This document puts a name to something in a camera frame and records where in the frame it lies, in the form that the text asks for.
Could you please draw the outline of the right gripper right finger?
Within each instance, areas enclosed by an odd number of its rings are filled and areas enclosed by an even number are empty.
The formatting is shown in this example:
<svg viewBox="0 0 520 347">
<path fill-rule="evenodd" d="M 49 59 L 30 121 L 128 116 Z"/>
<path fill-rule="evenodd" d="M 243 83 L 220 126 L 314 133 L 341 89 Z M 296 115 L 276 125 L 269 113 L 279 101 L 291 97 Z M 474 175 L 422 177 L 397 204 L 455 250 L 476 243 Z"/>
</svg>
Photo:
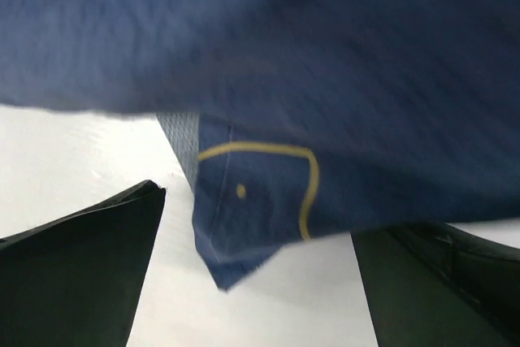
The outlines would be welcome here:
<svg viewBox="0 0 520 347">
<path fill-rule="evenodd" d="M 447 224 L 353 235 L 380 346 L 517 346 L 519 250 Z"/>
</svg>

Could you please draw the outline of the blue pillowcase with fish print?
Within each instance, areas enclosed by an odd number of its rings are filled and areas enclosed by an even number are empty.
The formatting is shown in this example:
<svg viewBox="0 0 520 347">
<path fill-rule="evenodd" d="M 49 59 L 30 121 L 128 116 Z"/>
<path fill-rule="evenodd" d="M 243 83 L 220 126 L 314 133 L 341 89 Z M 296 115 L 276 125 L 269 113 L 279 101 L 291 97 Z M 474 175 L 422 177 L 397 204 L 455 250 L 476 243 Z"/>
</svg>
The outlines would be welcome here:
<svg viewBox="0 0 520 347">
<path fill-rule="evenodd" d="M 1 102 L 197 124 L 223 290 L 292 242 L 519 214 L 519 0 L 1 0 Z"/>
</svg>

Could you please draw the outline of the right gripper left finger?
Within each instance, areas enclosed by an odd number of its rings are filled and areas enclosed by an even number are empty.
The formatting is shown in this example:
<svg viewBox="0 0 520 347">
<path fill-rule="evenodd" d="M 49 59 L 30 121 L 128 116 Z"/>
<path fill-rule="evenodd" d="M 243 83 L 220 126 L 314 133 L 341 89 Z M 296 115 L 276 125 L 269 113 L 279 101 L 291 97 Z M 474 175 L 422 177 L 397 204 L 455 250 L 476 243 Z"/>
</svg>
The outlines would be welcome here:
<svg viewBox="0 0 520 347">
<path fill-rule="evenodd" d="M 147 180 L 1 240 L 3 346 L 125 346 L 163 214 Z"/>
</svg>

